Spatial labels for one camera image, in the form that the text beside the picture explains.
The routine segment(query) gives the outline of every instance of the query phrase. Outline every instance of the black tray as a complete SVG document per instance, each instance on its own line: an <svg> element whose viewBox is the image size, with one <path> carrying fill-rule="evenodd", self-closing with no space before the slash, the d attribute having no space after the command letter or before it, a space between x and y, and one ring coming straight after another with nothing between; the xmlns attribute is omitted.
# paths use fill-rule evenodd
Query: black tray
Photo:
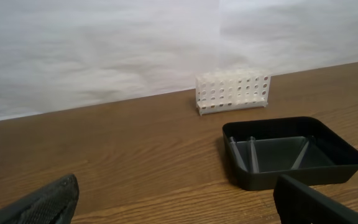
<svg viewBox="0 0 358 224"><path fill-rule="evenodd" d="M340 184L358 170L358 151L314 118L227 123L223 138L245 190L274 189L282 174L307 185Z"/></svg>

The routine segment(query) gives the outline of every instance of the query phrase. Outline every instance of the white sheet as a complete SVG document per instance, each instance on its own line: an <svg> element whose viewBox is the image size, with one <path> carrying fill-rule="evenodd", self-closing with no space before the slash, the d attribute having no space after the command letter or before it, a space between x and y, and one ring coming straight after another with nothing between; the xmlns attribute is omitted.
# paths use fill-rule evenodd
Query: white sheet
<svg viewBox="0 0 358 224"><path fill-rule="evenodd" d="M0 0L0 119L358 61L358 1Z"/></svg>

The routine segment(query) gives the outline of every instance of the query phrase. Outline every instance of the wooden table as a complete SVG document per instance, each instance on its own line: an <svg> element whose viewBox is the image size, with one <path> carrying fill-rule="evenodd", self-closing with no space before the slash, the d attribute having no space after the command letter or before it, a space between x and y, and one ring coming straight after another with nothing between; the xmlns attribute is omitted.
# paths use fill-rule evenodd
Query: wooden table
<svg viewBox="0 0 358 224"><path fill-rule="evenodd" d="M1 121L0 208L72 172L72 223L280 223L272 190L232 184L222 125L312 116L358 149L358 63L273 77L268 102L199 116L189 90ZM358 172L314 188L358 212Z"/></svg>

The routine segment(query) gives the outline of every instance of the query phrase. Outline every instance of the black container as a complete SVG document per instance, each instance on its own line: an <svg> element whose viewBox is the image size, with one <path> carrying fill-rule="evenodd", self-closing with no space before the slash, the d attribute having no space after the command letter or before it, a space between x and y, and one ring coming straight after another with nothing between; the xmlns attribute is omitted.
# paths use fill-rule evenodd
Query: black container
<svg viewBox="0 0 358 224"><path fill-rule="evenodd" d="M306 185L340 184L358 170L358 151L314 118L227 123L223 138L244 190L274 189L282 174Z"/></svg>

